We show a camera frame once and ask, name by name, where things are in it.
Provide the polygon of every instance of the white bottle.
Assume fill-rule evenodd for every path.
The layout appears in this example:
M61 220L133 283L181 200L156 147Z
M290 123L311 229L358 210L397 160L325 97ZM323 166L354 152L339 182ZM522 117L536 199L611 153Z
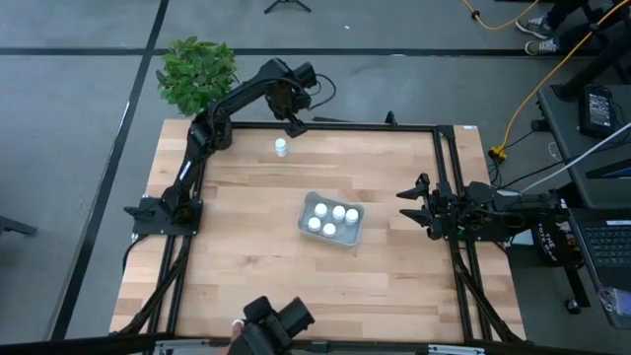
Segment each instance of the white bottle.
M356 209L349 209L346 212L346 217L344 217L344 222L347 226L352 226L357 223L357 219L359 218L359 213L357 213Z
M344 209L344 207L335 206L335 208L333 208L333 221L342 222L345 214L346 214L346 210Z
M287 155L287 142L283 138L276 139L274 146L276 147L276 155L279 157Z
M312 218L309 220L309 225L308 225L308 227L309 227L309 230L310 230L310 231L312 231L312 232L314 232L314 233L317 233L317 232L319 231L319 226L320 226L320 221L319 221L319 218L318 218L318 217L312 217Z
M327 238L332 238L335 236L335 226L332 223L327 223L322 228L322 234Z
M316 217L324 218L324 216L326 216L326 212L327 209L325 204L319 203L315 206L314 214Z

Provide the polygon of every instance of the metal bracket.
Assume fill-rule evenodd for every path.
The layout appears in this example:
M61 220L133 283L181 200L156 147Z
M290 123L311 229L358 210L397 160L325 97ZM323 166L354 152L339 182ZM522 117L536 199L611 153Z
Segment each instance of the metal bracket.
M429 345L428 354L435 355L484 355L484 349L467 346Z
M201 198L190 199L190 222L177 225L170 222L159 203L160 198L143 197L138 206L139 210L145 210L143 216L134 218L133 233L138 235L165 235L165 236L195 236L199 231L201 210L204 201Z

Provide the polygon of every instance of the tripod base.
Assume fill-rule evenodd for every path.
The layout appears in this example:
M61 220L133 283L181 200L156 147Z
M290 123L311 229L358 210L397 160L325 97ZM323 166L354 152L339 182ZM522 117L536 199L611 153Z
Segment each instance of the tripod base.
M274 7L276 7L276 5L280 3L295 3L298 4L298 6L302 7L303 10L307 11L308 13L312 11L309 6L303 4L300 0L276 0L273 4L269 5L269 7L265 9L265 11L263 11L263 14L269 14L269 12L272 11Z

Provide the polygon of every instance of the gray plastic tray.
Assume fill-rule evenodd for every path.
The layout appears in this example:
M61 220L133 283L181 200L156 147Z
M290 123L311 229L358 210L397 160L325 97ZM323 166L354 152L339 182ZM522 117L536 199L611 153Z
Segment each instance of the gray plastic tray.
M324 216L324 218L320 218L322 228L327 223L332 223L333 225L335 225L335 235L332 238L325 237L322 234L322 228L320 228L317 234L309 230L309 220L312 217L316 216L316 214L314 213L314 209L319 203L325 204L327 209L326 216ZM350 208L354 208L357 210L358 219L353 226L346 225L343 220L341 222L333 221L333 207L338 205L343 206L347 211ZM363 221L364 207L362 207L362 205L336 201L330 198L322 197L316 192L311 191L305 197L303 210L300 212L300 217L298 218L298 229L303 235L307 237L316 238L320 241L350 248L359 243Z

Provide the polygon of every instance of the white cable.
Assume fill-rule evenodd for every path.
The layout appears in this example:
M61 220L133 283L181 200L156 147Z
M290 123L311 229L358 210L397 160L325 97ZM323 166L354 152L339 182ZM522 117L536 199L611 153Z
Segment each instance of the white cable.
M565 172L566 170L568 170L570 167L572 167L573 165L579 163L580 161L583 160L583 158L587 157L589 154L591 154L594 150L600 148L601 145L605 144L606 142L610 141L611 139L613 139L615 136L617 136L618 134L624 132L626 129L628 129L629 127L631 127L631 122L627 123L624 127L618 129L617 131L615 131L615 133L611 134L610 136L606 137L605 139L601 140L598 144L594 145L592 147L592 149L590 149L589 151L583 153L582 156L580 156L579 158L575 159L574 161L572 161L572 163L566 165L565 167L559 169L558 171L550 174L547 177L542 178L541 180L532 183L530 186L526 187L525 189L522 190L522 193L530 190L531 188L539 185L540 183L544 182L544 181L548 181L551 178L554 178L556 176L558 176L559 174Z

